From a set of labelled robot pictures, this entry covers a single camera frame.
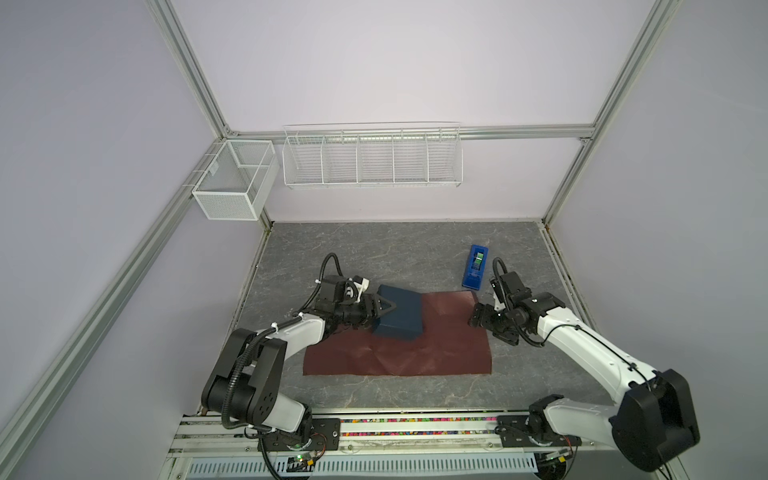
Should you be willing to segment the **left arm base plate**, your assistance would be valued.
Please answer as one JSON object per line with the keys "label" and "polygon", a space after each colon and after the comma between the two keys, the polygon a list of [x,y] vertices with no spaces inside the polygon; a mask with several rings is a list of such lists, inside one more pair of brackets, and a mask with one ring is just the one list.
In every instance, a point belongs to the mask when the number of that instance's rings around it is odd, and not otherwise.
{"label": "left arm base plate", "polygon": [[340,440],[341,419],[337,417],[313,417],[303,422],[296,432],[276,430],[264,437],[269,452],[336,451]]}

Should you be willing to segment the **dark red wrapping paper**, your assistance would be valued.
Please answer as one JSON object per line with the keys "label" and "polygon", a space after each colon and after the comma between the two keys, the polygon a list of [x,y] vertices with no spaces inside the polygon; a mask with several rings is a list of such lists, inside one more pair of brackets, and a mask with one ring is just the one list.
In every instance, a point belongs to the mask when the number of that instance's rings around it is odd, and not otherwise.
{"label": "dark red wrapping paper", "polygon": [[469,325],[477,303],[470,291],[422,296],[423,332],[414,340],[341,330],[305,350],[305,376],[489,375],[492,355],[484,329]]}

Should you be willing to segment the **dark blue gift box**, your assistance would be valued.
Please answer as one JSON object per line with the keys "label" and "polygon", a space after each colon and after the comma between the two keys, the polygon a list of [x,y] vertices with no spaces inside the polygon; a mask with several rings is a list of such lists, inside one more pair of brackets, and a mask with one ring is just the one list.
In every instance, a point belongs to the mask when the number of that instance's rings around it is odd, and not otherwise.
{"label": "dark blue gift box", "polygon": [[422,295],[418,292],[389,285],[380,285],[377,294],[394,301],[397,308],[389,315],[388,326],[381,330],[372,330],[382,338],[413,341],[423,333]]}

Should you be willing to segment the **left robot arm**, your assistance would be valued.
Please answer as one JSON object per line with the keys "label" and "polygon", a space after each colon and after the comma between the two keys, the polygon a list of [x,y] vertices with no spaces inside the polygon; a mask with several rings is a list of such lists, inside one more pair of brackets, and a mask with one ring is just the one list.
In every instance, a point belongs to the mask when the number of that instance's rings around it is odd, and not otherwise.
{"label": "left robot arm", "polygon": [[367,278],[343,274],[338,256],[327,254],[308,299],[288,318],[229,335],[203,387],[201,407],[219,414],[227,430],[251,428],[307,442],[311,407],[280,392],[285,361],[341,327],[368,328],[397,309],[369,286]]}

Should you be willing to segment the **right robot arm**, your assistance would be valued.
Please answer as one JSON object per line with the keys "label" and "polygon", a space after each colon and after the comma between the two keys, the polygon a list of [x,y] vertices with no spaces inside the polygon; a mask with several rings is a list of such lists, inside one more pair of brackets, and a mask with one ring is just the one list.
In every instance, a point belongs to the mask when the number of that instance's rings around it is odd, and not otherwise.
{"label": "right robot arm", "polygon": [[474,307],[469,324],[496,339],[542,349],[558,348],[608,393],[610,405],[588,404],[551,394],[532,403],[522,423],[497,422],[501,438],[522,436],[536,446],[574,439],[606,445],[645,472],[662,469],[701,440],[687,380],[658,370],[605,339],[559,298],[535,294],[505,262],[492,261],[494,301]]}

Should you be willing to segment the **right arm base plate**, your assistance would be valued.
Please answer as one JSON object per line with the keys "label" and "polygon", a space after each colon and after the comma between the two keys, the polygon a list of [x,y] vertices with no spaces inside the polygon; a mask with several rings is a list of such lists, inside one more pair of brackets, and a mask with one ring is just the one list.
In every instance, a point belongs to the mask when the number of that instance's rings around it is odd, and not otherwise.
{"label": "right arm base plate", "polygon": [[515,447],[578,447],[582,440],[577,436],[554,432],[545,420],[528,414],[499,415],[494,433],[504,448]]}

